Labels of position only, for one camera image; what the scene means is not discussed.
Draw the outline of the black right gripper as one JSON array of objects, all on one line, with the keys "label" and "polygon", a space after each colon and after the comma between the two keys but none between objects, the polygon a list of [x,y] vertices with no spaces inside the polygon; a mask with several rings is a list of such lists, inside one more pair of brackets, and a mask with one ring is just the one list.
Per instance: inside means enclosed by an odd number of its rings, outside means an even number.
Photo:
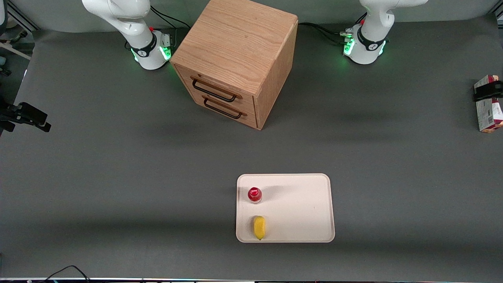
[{"label": "black right gripper", "polygon": [[9,104],[4,97],[0,97],[0,127],[2,131],[13,132],[15,123],[28,124],[43,132],[49,132],[51,124],[47,123],[48,115],[38,108],[21,102],[18,106]]}]

